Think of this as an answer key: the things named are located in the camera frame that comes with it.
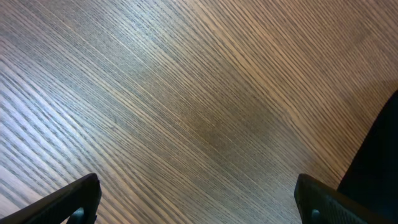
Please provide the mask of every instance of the brown wood grain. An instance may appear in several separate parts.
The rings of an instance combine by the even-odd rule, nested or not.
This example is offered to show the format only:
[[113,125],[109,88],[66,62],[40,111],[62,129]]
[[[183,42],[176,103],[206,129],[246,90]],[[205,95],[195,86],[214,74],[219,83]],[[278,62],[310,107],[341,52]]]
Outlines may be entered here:
[[398,88],[394,1],[0,0],[0,217],[96,172],[98,223],[300,223]]

